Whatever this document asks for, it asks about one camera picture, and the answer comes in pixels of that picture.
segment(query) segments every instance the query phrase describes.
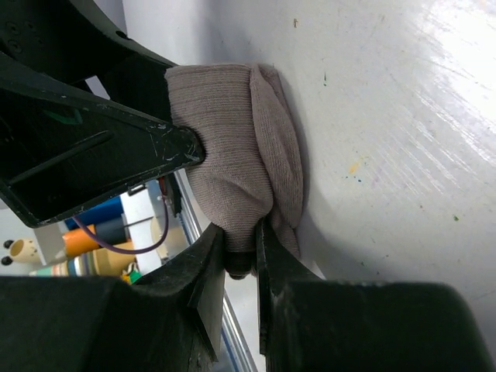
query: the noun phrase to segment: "green mark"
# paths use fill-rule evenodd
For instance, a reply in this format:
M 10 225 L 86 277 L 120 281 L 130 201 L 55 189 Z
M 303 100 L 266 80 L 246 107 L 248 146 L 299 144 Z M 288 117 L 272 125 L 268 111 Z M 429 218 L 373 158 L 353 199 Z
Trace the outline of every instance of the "green mark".
M 81 116 L 81 113 L 77 108 L 74 109 L 74 117 L 66 117 L 62 116 L 59 114 L 56 114 L 55 112 L 51 112 L 48 110 L 43 110 L 43 113 L 46 116 L 49 116 L 50 118 L 57 120 L 58 122 L 61 122 L 62 124 L 68 124 L 69 126 L 76 126 L 77 124 L 82 124 L 83 123 L 83 117 Z

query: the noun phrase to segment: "wire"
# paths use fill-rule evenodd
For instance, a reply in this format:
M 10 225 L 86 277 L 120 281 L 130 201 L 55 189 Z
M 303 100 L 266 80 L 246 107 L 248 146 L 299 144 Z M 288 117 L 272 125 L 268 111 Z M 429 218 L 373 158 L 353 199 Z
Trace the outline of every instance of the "wire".
M 123 248 L 118 248 L 117 246 L 113 246 L 112 244 L 108 244 L 106 241 L 103 239 L 97 237 L 76 215 L 73 217 L 73 220 L 76 222 L 76 225 L 78 225 L 81 230 L 83 230 L 86 235 L 88 235 L 90 238 L 92 238 L 96 243 L 98 243 L 99 246 L 106 248 L 108 250 L 111 250 L 112 252 L 116 253 L 121 253 L 121 254 L 142 254 L 142 253 L 147 253 L 151 252 L 152 250 L 155 250 L 158 248 L 164 241 L 165 238 L 167 238 L 167 233 L 169 232 L 169 214 L 167 212 L 167 203 L 165 202 L 165 195 L 162 195 L 162 201 L 164 202 L 164 211 L 165 211 L 165 227 L 164 227 L 164 232 L 162 232 L 162 236 L 152 246 L 148 246 L 147 248 L 142 248 L 140 250 L 124 250 Z

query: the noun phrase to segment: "yellow stain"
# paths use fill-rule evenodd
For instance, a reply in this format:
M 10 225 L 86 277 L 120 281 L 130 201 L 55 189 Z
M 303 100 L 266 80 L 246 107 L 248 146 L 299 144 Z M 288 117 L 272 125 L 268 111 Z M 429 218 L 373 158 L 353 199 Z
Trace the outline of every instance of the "yellow stain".
M 351 166 L 351 168 L 349 170 L 349 173 L 350 174 L 355 173 L 359 167 L 360 167 L 360 163 L 358 161 L 356 163 L 353 163 L 353 165 Z

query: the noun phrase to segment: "brown fabric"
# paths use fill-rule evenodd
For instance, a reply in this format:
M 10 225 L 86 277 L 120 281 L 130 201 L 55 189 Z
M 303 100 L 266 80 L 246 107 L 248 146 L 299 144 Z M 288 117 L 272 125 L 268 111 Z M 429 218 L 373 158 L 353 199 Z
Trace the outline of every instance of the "brown fabric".
M 281 243 L 299 255 L 303 176 L 291 116 L 275 69 L 222 64 L 167 70 L 174 124 L 192 128 L 205 161 L 187 169 L 205 215 L 226 231 L 227 250 L 254 250 L 269 215 Z

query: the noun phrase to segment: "beige cup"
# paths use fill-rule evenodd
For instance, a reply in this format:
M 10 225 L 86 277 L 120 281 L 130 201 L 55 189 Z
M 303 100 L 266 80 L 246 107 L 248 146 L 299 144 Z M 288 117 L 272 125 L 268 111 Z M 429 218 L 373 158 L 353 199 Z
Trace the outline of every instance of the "beige cup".
M 9 256 L 15 262 L 41 264 L 38 248 L 32 239 L 18 239 L 9 248 Z

